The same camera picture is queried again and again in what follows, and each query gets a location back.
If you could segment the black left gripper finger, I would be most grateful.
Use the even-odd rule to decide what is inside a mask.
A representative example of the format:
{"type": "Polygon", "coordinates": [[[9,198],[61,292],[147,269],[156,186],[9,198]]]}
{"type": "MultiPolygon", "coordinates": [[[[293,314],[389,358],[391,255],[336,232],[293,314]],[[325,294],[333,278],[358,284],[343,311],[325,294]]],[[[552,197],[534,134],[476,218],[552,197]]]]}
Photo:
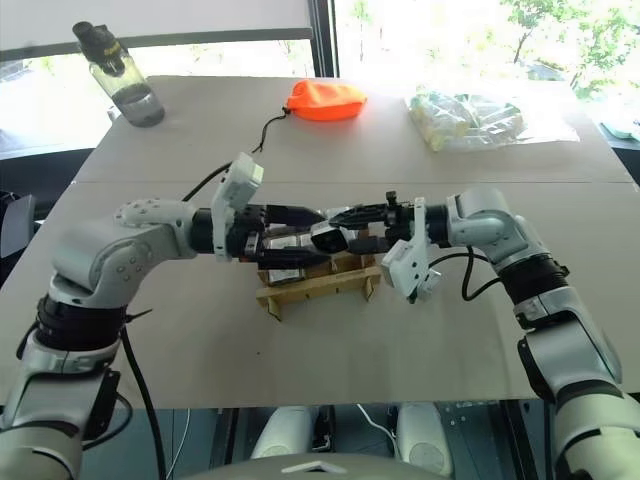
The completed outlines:
{"type": "Polygon", "coordinates": [[[329,260],[329,256],[305,248],[264,249],[257,256],[259,266],[316,266],[329,260]]]}
{"type": "Polygon", "coordinates": [[[317,224],[327,220],[317,210],[290,205],[268,205],[267,219],[270,224],[317,224]]]}

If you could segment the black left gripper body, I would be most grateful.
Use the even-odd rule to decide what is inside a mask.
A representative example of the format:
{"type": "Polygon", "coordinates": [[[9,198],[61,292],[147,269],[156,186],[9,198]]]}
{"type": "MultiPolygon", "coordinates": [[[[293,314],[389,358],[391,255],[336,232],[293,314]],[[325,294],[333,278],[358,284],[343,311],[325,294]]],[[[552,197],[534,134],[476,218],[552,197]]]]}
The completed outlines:
{"type": "Polygon", "coordinates": [[[242,261],[263,264],[269,225],[267,205],[249,204],[237,211],[230,227],[230,255],[242,261]]]}

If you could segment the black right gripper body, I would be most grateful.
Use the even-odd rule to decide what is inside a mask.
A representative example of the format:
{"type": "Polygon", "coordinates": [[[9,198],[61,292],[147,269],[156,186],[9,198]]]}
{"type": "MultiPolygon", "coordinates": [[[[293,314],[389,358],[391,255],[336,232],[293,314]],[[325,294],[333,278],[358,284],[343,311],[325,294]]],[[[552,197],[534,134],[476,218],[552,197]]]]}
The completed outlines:
{"type": "Polygon", "coordinates": [[[399,240],[410,241],[413,236],[414,204],[397,200],[395,191],[387,191],[384,213],[385,239],[389,245],[399,240]]]}

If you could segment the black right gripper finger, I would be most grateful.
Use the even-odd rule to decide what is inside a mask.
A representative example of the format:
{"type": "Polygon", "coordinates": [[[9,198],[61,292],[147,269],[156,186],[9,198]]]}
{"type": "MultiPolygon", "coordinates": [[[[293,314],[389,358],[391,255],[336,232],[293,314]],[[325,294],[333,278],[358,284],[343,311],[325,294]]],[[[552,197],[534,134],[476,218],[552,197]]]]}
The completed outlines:
{"type": "Polygon", "coordinates": [[[331,217],[329,224],[347,230],[363,230],[370,223],[383,222],[385,216],[385,204],[355,205],[331,217]]]}
{"type": "Polygon", "coordinates": [[[367,236],[357,238],[349,242],[349,252],[351,254],[383,254],[388,252],[395,245],[395,241],[385,237],[367,236]]]}

